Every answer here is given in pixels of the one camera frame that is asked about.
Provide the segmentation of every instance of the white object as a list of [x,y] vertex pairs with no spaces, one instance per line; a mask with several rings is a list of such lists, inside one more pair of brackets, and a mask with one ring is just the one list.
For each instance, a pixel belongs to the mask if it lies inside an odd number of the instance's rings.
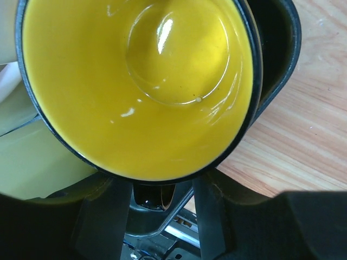
[[94,172],[42,120],[0,137],[0,193],[19,199],[44,198]]
[[37,111],[21,81],[0,103],[0,136],[30,121],[36,115]]
[[21,80],[18,62],[9,63],[0,71],[0,103],[11,94]]
[[15,20],[18,0],[0,0],[0,64],[17,60]]

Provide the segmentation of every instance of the black mug rim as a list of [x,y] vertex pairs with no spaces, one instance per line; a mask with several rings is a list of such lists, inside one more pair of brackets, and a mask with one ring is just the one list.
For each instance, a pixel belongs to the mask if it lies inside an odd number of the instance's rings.
[[53,133],[53,135],[59,140],[59,142],[62,143],[75,156],[80,158],[85,163],[91,165],[98,171],[108,174],[109,176],[125,179],[132,183],[139,183],[143,185],[168,185],[168,184],[175,184],[178,182],[186,181],[186,180],[198,177],[199,175],[208,171],[211,168],[217,167],[222,161],[225,160],[227,156],[231,154],[231,152],[235,149],[235,147],[239,144],[239,142],[243,138],[247,129],[251,126],[256,110],[258,108],[258,103],[260,100],[260,94],[261,94],[261,88],[262,88],[263,67],[262,67],[262,51],[261,51],[260,37],[258,34],[258,29],[256,27],[256,23],[255,23],[252,11],[250,7],[248,6],[247,2],[245,0],[232,0],[234,4],[236,5],[239,11],[239,14],[243,20],[243,24],[246,28],[249,43],[250,43],[250,48],[252,51],[253,86],[252,86],[252,94],[250,97],[250,103],[249,103],[247,114],[245,116],[245,119],[237,135],[235,136],[233,141],[230,143],[230,145],[214,161],[212,161],[210,164],[206,165],[202,169],[198,170],[197,172],[188,174],[180,178],[169,179],[169,180],[153,180],[152,181],[152,180],[132,179],[129,177],[117,175],[112,172],[106,171],[105,169],[93,164],[91,161],[89,161],[87,158],[85,158],[83,155],[81,155],[75,149],[73,149],[67,142],[65,142],[64,139],[59,135],[59,133],[54,129],[54,127],[50,124],[48,118],[45,116],[44,112],[42,111],[40,105],[38,104],[38,101],[31,88],[27,71],[25,68],[23,48],[22,48],[22,28],[23,28],[22,25],[24,21],[24,15],[25,15],[27,3],[29,1],[30,0],[19,0],[18,7],[17,7],[17,14],[16,14],[16,23],[15,23],[16,52],[17,52],[17,58],[18,58],[18,65],[20,68],[20,72],[22,75],[25,88],[27,89],[28,95],[31,101],[33,102],[36,110],[40,114],[42,120],[44,121],[46,126],[49,128],[49,130]]

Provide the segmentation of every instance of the wooden table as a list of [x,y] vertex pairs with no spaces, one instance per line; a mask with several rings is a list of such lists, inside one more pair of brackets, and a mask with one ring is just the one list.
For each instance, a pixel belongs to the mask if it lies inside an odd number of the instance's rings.
[[219,166],[267,196],[347,190],[347,2],[294,3],[303,30],[295,72]]

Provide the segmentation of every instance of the wood grain surface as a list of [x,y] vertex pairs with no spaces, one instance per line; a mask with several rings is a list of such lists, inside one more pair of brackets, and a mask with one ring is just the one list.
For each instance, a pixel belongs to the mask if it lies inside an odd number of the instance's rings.
[[294,3],[303,30],[295,72],[219,166],[267,196],[347,190],[347,1]]

